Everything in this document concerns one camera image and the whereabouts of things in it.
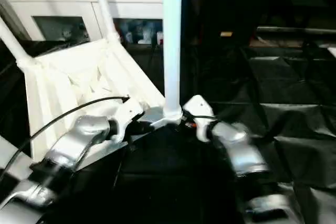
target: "black cloth backdrop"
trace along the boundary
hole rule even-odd
[[[48,49],[26,48],[38,54]],[[22,137],[28,134],[24,78],[2,52],[12,70],[0,79],[0,132],[17,144],[19,129]],[[163,92],[162,52],[130,53]],[[326,49],[309,45],[188,48],[181,61],[181,103],[201,94],[221,119],[244,123],[305,223],[335,223],[335,69]],[[242,222],[237,188],[209,144],[165,127],[134,145],[77,173],[50,208],[48,223],[89,223],[91,217],[103,223]]]

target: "white bracket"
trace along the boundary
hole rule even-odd
[[[214,116],[212,108],[200,95],[195,95],[194,97],[192,97],[183,106],[183,108],[192,115]],[[197,125],[196,130],[197,138],[202,142],[209,142],[210,140],[206,137],[206,129],[207,126],[214,121],[214,119],[194,118],[194,121]]]
[[[132,119],[139,114],[143,113],[143,109],[140,103],[133,98],[130,98],[127,102],[120,105],[112,119],[116,120],[118,127],[118,134],[112,136],[113,143],[120,143],[125,137],[125,130],[127,125],[132,122]]]

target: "wire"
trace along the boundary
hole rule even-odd
[[[208,115],[192,115],[193,118],[205,118],[205,119],[213,119],[213,120],[218,120],[216,117],[214,116],[208,116]]]
[[[192,113],[190,113],[189,111],[183,110],[183,114],[190,119],[194,119],[194,118],[205,118],[205,119],[213,119],[213,120],[218,120],[218,118],[216,118],[215,116],[209,116],[209,115],[193,115]]]
[[[15,159],[18,157],[18,155],[22,152],[22,150],[32,141],[34,140],[39,134],[41,134],[43,131],[45,131],[46,129],[48,129],[50,126],[52,126],[54,123],[56,123],[57,121],[61,120],[62,118],[64,118],[65,116],[67,116],[68,114],[71,114],[77,110],[80,110],[86,106],[89,106],[91,104],[97,103],[97,102],[101,102],[101,101],[106,101],[106,100],[116,100],[116,99],[121,99],[123,102],[127,101],[129,99],[129,97],[104,97],[104,98],[100,98],[100,99],[96,99],[87,103],[84,103],[82,105],[79,105],[67,112],[65,112],[62,115],[59,115],[58,117],[56,117],[55,119],[51,120],[49,123],[47,123],[46,125],[44,125],[42,128],[40,128],[37,132],[35,132],[30,138],[26,139],[23,144],[20,146],[19,149],[17,149],[17,151],[14,153],[14,155],[10,158],[10,160],[8,161],[6,167],[4,168],[4,170],[2,171],[1,175],[0,175],[0,184],[1,182],[4,180],[5,174],[8,172],[8,170],[10,169],[10,167],[13,165]]]

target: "white tube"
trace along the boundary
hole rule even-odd
[[[7,48],[11,51],[15,57],[17,64],[22,61],[31,61],[31,57],[26,53],[15,36],[12,34],[6,23],[0,17],[0,37],[5,43]]]
[[[113,37],[119,39],[119,35],[113,23],[113,18],[110,12],[109,3],[107,2],[107,0],[98,0],[98,2],[99,2],[101,14],[103,16],[103,20],[104,20],[105,27],[106,27],[107,39],[110,39]]]
[[[165,118],[182,115],[180,106],[181,0],[163,0]]]

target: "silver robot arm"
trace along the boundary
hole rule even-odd
[[[90,148],[105,140],[120,143],[128,125],[142,113],[140,104],[129,99],[109,118],[92,115],[77,118],[43,160],[31,166],[33,172],[29,177],[19,182],[0,204],[0,223],[40,223],[44,209],[67,187]]]
[[[247,223],[301,223],[243,125],[211,119],[213,111],[200,95],[191,98],[184,110],[194,115],[197,138],[211,142],[219,155],[229,162],[236,176],[237,196],[243,202],[241,210]],[[197,115],[209,118],[198,118]]]

